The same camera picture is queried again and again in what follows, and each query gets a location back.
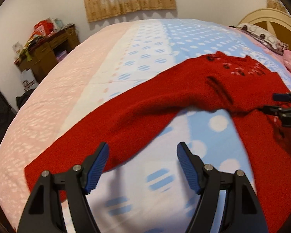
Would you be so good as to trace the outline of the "dark wooden desk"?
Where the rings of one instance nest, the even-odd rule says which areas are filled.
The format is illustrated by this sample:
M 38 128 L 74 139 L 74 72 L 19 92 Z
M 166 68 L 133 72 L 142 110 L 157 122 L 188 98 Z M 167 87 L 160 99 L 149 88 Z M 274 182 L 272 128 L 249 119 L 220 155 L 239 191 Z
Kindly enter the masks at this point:
M 80 44 L 74 24 L 68 24 L 61 30 L 47 37 L 36 37 L 23 51 L 15 66 L 23 72 L 31 70 L 37 82 L 59 63 L 61 54 L 68 54 Z

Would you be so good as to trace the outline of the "white paper shopping bag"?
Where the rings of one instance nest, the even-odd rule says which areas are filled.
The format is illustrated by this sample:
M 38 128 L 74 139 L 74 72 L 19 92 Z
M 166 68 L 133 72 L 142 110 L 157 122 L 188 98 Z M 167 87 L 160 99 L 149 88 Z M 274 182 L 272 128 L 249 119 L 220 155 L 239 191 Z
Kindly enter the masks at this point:
M 38 82 L 36 81 L 31 69 L 21 72 L 20 80 L 22 82 L 24 91 L 34 90 L 38 87 Z

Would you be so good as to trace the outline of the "blue polka dot bed sheet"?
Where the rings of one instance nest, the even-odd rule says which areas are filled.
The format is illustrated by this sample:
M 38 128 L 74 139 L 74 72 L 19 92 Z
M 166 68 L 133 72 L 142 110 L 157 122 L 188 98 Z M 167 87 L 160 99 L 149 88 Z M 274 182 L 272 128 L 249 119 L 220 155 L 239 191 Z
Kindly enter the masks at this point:
M 101 142 L 88 196 L 102 232 L 185 232 L 200 197 L 177 144 L 245 172 L 269 232 L 291 232 L 291 128 L 261 108 L 291 91 L 291 65 L 235 28 L 196 19 L 108 26 L 68 54 L 0 145 L 0 205 L 14 229 L 44 170 L 67 171 Z

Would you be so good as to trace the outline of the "red gift bag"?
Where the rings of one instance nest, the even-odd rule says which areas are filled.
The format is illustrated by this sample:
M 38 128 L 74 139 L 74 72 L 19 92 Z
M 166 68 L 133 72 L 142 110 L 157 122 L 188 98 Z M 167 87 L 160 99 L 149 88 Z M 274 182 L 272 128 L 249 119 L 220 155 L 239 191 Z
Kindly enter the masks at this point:
M 53 31 L 53 23 L 48 20 L 43 20 L 34 26 L 34 33 L 41 36 L 48 36 Z

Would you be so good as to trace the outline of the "cream wooden headboard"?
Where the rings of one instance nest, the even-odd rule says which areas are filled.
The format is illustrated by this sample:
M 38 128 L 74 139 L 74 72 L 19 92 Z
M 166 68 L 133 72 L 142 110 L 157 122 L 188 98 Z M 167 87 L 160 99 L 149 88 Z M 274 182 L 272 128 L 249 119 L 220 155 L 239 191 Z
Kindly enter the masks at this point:
M 257 25 L 289 45 L 291 51 L 291 17 L 276 9 L 259 9 L 247 14 L 240 22 Z

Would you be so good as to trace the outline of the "patterned white pillow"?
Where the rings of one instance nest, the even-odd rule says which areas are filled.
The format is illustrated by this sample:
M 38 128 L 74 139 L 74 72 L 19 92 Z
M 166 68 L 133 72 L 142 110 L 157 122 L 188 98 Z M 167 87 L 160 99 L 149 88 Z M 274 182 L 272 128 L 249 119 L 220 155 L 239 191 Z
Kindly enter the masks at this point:
M 251 36 L 260 44 L 262 44 L 264 47 L 268 48 L 272 52 L 279 54 L 281 56 L 284 54 L 285 50 L 289 49 L 288 44 L 283 43 L 277 37 L 275 37 L 273 34 L 268 32 L 264 28 L 261 28 L 254 24 L 242 23 L 242 24 L 239 24 L 238 26 L 232 25 L 230 27 L 236 28 L 240 30 L 241 32 Z

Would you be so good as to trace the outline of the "beige side window curtain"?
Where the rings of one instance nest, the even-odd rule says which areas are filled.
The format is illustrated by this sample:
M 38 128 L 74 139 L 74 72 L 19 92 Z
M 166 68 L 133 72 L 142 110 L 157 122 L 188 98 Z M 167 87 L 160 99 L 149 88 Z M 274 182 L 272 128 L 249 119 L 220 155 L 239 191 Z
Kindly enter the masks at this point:
M 287 9 L 280 0 L 267 0 L 267 8 L 280 10 L 284 13 L 287 13 Z

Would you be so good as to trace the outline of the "red knitted sweater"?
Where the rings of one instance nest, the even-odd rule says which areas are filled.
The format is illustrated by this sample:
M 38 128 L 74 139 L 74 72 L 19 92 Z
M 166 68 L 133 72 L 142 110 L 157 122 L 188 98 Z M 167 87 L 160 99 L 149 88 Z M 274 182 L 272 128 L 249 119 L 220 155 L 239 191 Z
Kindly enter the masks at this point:
M 184 232 L 199 201 L 177 159 L 177 144 L 220 171 L 243 170 L 269 232 L 291 214 L 291 128 L 260 108 L 289 90 L 251 57 L 222 52 L 187 59 L 86 115 L 25 167 L 67 171 L 100 143 L 109 158 L 87 199 L 102 232 Z

